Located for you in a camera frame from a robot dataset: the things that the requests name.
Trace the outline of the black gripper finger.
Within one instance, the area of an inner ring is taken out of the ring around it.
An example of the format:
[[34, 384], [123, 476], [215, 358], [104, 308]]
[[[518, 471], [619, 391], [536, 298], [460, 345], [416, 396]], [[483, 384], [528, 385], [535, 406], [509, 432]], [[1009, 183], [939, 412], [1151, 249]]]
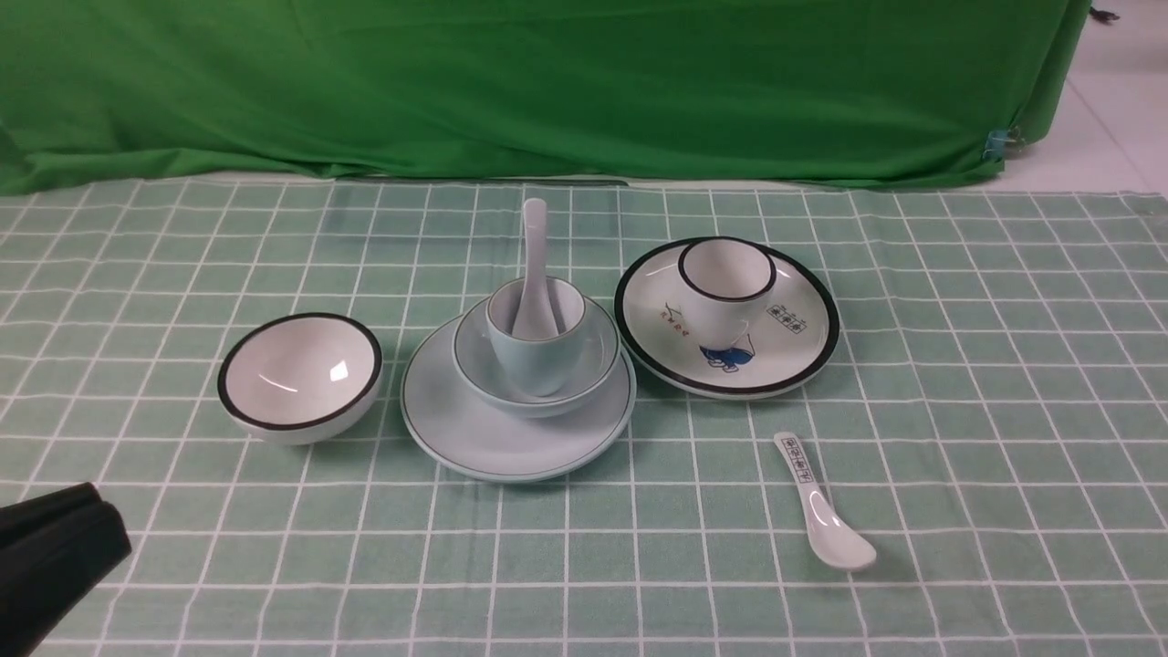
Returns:
[[79, 483], [67, 489], [33, 496], [1, 509], [1, 534], [22, 534], [41, 525], [63, 518], [88, 505], [100, 503], [99, 491], [92, 483]]

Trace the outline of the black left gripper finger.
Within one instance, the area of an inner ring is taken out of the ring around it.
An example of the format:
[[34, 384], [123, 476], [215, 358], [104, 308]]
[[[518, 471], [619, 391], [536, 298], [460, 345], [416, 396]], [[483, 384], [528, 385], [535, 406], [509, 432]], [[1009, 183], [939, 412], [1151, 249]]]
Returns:
[[29, 656], [132, 552], [120, 511], [99, 502], [4, 549], [1, 653]]

